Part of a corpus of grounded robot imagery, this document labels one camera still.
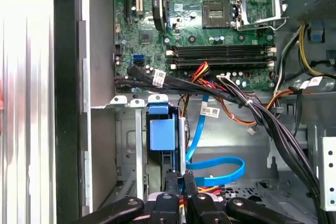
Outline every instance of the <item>white label sticker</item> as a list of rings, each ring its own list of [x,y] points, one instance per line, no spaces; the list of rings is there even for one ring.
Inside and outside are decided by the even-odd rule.
[[[310,80],[308,87],[318,86],[322,80],[323,76],[317,76]]]
[[[305,89],[309,84],[309,81],[304,81],[303,84],[301,84],[300,89]]]
[[[153,85],[162,88],[166,72],[156,69],[153,77]]]
[[[213,118],[219,117],[219,111],[220,109],[212,108],[212,107],[201,107],[201,115],[211,116]]]
[[[250,126],[247,129],[247,132],[250,133],[251,135],[254,135],[257,133],[257,131],[259,131],[259,128],[255,125],[255,126]]]
[[[323,76],[317,76],[312,78],[311,80],[304,81],[303,84],[301,84],[300,89],[305,89],[306,87],[318,86],[320,85],[322,78]]]
[[[183,4],[174,4],[174,11],[176,12],[183,11]]]

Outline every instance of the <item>barcode label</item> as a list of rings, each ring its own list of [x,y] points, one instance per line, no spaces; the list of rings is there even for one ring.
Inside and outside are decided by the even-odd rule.
[[[206,115],[206,116],[211,116],[213,118],[218,118],[219,117],[219,111],[220,111],[220,109],[208,107],[207,103],[202,102],[202,107],[201,107],[201,112],[200,112],[201,115]]]
[[[166,78],[166,72],[156,69],[153,77],[153,85],[162,88],[164,83],[164,78]]]
[[[247,129],[247,132],[250,133],[251,135],[254,135],[257,133],[257,131],[259,131],[259,128],[255,125],[255,126],[250,126]]]

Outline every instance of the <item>metal bracket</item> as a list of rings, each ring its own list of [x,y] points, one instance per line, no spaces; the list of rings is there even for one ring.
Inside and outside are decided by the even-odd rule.
[[[135,109],[136,196],[143,199],[142,109],[145,107],[145,101],[133,99],[129,106]]]
[[[128,104],[127,97],[125,95],[116,95],[110,101],[110,104],[112,104],[112,105],[127,105]]]
[[[232,26],[234,26],[237,30],[244,31],[244,30],[256,30],[256,29],[264,29],[264,28],[271,28],[272,30],[278,30],[280,27],[285,25],[287,22],[287,17],[282,17],[283,12],[287,8],[287,4],[282,4],[283,0],[272,0],[272,8],[273,8],[273,15],[267,18],[261,18],[254,22],[250,22],[248,20],[248,0],[232,0],[231,4],[236,7],[237,17],[235,22],[233,22]],[[263,23],[270,23],[275,22],[277,20],[283,20],[281,25],[274,28],[272,25],[256,27],[255,25],[260,25]]]
[[[148,97],[148,103],[168,103],[168,95],[166,95],[166,94],[151,94]]]
[[[336,137],[322,137],[318,141],[321,208],[336,211]]]

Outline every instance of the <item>black cable bundle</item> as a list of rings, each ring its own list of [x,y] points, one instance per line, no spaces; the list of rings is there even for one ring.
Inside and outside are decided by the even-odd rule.
[[[146,84],[148,87],[156,88],[158,92],[165,92],[168,89],[183,90],[183,93],[209,94],[230,102],[237,103],[249,108],[259,125],[263,125],[274,140],[277,150],[286,164],[300,178],[309,191],[309,195],[314,202],[317,212],[318,222],[322,224],[335,224],[333,214],[320,209],[320,186],[319,181],[309,165],[309,161],[301,149],[298,141],[290,131],[278,121],[278,119],[268,111],[261,103],[252,101],[240,88],[229,79],[218,79],[227,92],[210,89],[188,81],[180,80],[170,76],[164,79],[163,88],[153,86],[153,79],[146,76],[138,67],[133,66],[128,69],[128,75],[137,79],[133,84]]]

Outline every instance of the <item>sata port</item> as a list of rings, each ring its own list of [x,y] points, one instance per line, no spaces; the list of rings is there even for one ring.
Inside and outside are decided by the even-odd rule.
[[[137,66],[143,66],[145,64],[145,61],[144,60],[134,60],[133,64]]]
[[[136,60],[144,61],[145,60],[145,55],[133,55],[133,61],[136,61]]]

